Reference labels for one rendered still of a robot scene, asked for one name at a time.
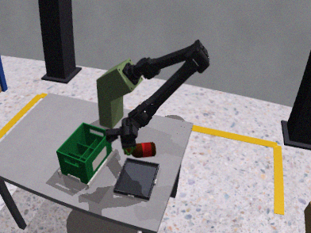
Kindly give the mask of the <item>green plastic crate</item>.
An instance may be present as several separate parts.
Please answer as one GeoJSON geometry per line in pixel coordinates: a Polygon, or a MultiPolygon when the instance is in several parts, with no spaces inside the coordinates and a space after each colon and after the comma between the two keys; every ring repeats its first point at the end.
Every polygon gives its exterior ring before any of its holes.
{"type": "Polygon", "coordinates": [[[56,154],[62,174],[73,175],[87,184],[111,151],[112,145],[106,141],[106,130],[82,122],[56,154]],[[104,136],[94,134],[90,129],[104,136]]]}

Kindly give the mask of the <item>brown bottle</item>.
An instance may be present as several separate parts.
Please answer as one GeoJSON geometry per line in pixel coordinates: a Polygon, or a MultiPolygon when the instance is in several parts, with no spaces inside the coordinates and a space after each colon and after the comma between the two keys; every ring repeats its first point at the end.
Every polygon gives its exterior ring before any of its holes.
{"type": "Polygon", "coordinates": [[[137,143],[136,149],[131,154],[135,158],[154,157],[156,155],[155,143],[137,143]]]}

